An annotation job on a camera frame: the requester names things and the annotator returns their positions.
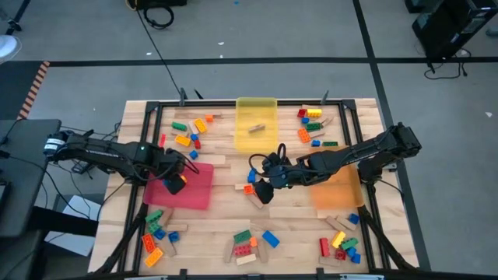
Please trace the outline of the pink plastic bin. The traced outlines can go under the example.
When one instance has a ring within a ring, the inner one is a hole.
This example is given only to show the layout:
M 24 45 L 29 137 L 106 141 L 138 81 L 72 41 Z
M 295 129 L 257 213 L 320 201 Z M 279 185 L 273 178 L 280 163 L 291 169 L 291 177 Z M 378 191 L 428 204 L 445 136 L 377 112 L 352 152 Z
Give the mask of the pink plastic bin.
M 206 210 L 209 207 L 214 166 L 209 163 L 196 163 L 199 174 L 186 168 L 182 175 L 186 177 L 185 187 L 177 194 L 171 194 L 160 180 L 147 183 L 143 202 L 147 205 L 168 208 L 189 208 Z

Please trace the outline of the black power adapter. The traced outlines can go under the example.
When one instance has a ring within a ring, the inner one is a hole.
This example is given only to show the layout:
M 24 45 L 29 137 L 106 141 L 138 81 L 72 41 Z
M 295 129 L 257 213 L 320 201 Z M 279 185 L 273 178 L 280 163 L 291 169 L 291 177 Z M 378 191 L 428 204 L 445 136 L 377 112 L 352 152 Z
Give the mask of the black power adapter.
M 89 172 L 92 168 L 94 168 L 94 165 L 90 163 L 81 160 L 73 160 L 73 167 L 71 168 L 71 171 L 77 174 L 84 174 Z

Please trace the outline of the black desk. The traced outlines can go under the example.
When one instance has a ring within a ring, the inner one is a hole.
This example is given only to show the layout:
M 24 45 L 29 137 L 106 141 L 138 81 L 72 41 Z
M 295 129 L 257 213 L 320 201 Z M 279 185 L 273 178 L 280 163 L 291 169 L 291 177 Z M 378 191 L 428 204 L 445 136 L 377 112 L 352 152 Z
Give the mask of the black desk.
M 46 211 L 34 203 L 47 169 L 47 137 L 60 127 L 57 119 L 0 121 L 0 139 L 8 139 L 0 151 L 10 154 L 8 159 L 0 159 L 0 177 L 11 184 L 0 210 L 0 238 L 14 238 L 44 227 L 36 219 Z

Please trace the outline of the black equipment case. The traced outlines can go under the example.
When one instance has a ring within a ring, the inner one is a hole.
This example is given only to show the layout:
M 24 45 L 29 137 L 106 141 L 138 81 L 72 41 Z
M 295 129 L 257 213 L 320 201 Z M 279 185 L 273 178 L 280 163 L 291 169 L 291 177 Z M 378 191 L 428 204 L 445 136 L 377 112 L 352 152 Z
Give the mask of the black equipment case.
M 161 6 L 184 6 L 187 0 L 124 0 L 125 4 L 132 10 L 142 10 L 145 8 Z

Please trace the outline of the yellow plastic bin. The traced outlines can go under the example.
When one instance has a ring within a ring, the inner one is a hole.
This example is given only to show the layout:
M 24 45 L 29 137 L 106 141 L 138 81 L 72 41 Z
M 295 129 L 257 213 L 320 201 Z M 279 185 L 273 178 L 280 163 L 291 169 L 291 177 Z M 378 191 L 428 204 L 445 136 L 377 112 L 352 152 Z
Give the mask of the yellow plastic bin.
M 236 99 L 235 149 L 241 153 L 270 153 L 278 145 L 277 99 L 240 97 Z M 249 133 L 248 129 L 264 124 L 265 129 Z

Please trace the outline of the black tripod leg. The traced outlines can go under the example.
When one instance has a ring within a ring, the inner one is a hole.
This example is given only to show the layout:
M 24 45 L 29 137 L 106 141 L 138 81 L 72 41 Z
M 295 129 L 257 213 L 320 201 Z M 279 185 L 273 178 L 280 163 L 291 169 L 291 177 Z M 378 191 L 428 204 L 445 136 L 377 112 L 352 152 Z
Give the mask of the black tripod leg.
M 16 30 L 9 24 L 13 21 L 20 24 L 24 12 L 31 0 L 0 0 L 0 9 L 6 15 L 6 21 L 0 19 L 0 27 L 5 27 L 5 35 L 12 35 Z

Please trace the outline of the orange black hazard strip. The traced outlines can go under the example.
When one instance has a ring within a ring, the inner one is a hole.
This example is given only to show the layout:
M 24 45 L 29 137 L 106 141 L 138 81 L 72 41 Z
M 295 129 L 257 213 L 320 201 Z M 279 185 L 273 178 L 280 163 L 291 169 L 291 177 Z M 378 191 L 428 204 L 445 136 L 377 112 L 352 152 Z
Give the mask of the orange black hazard strip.
M 47 71 L 50 68 L 50 64 L 51 63 L 49 61 L 42 61 L 40 66 L 38 67 L 32 85 L 30 86 L 26 98 L 23 101 L 23 105 L 21 106 L 21 109 L 19 110 L 19 113 L 17 115 L 16 118 L 17 120 L 28 118 L 30 111 L 32 110 L 32 107 L 34 105 L 34 102 L 37 98 L 38 91 L 40 90 L 40 87 L 45 79 Z

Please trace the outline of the black computer cabinet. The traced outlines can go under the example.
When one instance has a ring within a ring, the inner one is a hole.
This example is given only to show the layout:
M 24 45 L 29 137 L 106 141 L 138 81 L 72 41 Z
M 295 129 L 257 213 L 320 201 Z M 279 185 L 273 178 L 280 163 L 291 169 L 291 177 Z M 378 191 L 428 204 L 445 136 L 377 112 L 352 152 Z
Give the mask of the black computer cabinet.
M 498 0 L 404 0 L 411 14 L 418 54 L 431 61 L 444 61 L 462 54 L 471 57 L 465 45 L 496 15 Z

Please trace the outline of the black aluminium table frame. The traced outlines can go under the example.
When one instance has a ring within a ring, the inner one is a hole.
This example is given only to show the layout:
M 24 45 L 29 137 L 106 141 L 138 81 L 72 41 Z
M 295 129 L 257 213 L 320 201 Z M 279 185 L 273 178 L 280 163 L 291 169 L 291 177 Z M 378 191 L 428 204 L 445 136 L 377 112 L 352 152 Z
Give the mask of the black aluminium table frame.
M 296 152 L 309 152 L 313 150 L 309 145 L 300 142 L 296 134 L 299 121 L 296 118 L 301 104 L 311 105 L 320 100 L 279 100 L 278 121 L 279 140 L 287 145 L 287 152 L 295 149 Z M 356 115 L 353 109 L 346 111 L 345 105 L 327 105 L 324 107 L 326 116 L 334 120 L 326 128 L 327 137 L 344 145 L 347 136 L 342 132 L 342 122 L 339 120 L 340 109 L 345 113 L 347 128 L 351 142 L 355 142 L 356 131 L 361 131 L 363 140 L 372 138 L 384 130 L 381 113 L 375 99 L 345 100 L 346 105 L 355 101 Z M 142 135 L 144 117 L 147 103 L 144 100 L 129 100 L 124 109 L 121 123 L 119 142 L 135 141 Z M 130 240 L 124 261 L 118 262 L 112 272 L 121 271 L 119 264 L 123 264 L 122 271 L 133 271 L 135 259 L 139 275 L 167 275 L 167 279 L 179 279 L 185 276 L 186 280 L 194 279 L 235 279 L 235 280 L 285 280 L 285 279 L 315 279 L 317 268 L 324 268 L 324 273 L 319 271 L 321 279 L 338 279 L 337 274 L 360 274 L 368 271 L 366 261 L 366 245 L 363 242 L 361 225 L 354 232 L 347 231 L 346 237 L 356 237 L 358 251 L 362 255 L 361 263 L 341 261 L 339 267 L 319 264 L 318 238 L 331 238 L 335 230 L 324 219 L 327 216 L 337 215 L 346 217 L 356 209 L 323 209 L 316 210 L 307 187 L 294 187 L 292 190 L 275 194 L 271 204 L 258 209 L 242 197 L 242 190 L 235 189 L 236 184 L 246 180 L 247 172 L 237 171 L 237 168 L 248 168 L 248 154 L 236 153 L 233 143 L 235 129 L 236 100 L 187 100 L 184 107 L 177 107 L 178 102 L 167 102 L 161 117 L 164 124 L 158 131 L 167 134 L 166 145 L 172 145 L 186 152 L 187 148 L 173 144 L 170 133 L 170 123 L 175 121 L 185 122 L 192 118 L 203 117 L 204 114 L 221 114 L 220 119 L 215 117 L 213 123 L 208 124 L 208 132 L 201 140 L 202 149 L 198 161 L 211 163 L 215 167 L 214 186 L 208 210 L 198 211 L 189 209 L 174 210 L 171 224 L 186 224 L 188 230 L 181 232 L 181 239 L 175 246 L 177 255 L 168 257 L 165 253 L 161 260 L 151 268 L 143 263 L 146 252 L 142 241 L 137 240 L 137 234 L 144 232 L 144 227 L 137 229 L 137 233 Z M 384 172 L 383 179 L 401 189 L 397 182 L 397 174 Z M 409 219 L 406 215 L 405 202 L 409 197 L 403 189 L 403 200 L 394 188 L 380 182 L 376 184 L 376 199 L 378 214 L 381 219 L 384 234 L 391 241 L 394 248 L 404 259 L 414 267 L 419 267 L 418 257 L 413 242 L 413 234 L 409 228 Z M 90 258 L 88 271 L 93 272 L 100 268 L 110 256 L 123 236 L 125 224 L 133 219 L 139 210 L 143 199 L 144 187 L 131 187 L 123 185 L 103 206 L 100 214 L 100 224 L 96 233 L 96 241 Z M 271 248 L 265 241 L 268 252 L 268 263 L 263 264 L 259 258 L 249 264 L 236 265 L 235 257 L 230 263 L 223 261 L 223 251 L 228 239 L 233 239 L 233 234 L 249 229 L 261 238 L 265 230 L 271 231 L 280 240 L 280 244 Z

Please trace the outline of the orange plastic bin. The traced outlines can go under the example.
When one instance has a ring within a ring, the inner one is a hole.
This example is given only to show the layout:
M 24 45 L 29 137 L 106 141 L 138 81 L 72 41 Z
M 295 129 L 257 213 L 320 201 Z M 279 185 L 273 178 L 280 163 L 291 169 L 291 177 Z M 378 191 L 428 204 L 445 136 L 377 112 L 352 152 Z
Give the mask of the orange plastic bin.
M 344 166 L 329 180 L 310 186 L 316 209 L 346 209 L 364 206 L 363 192 L 357 169 Z

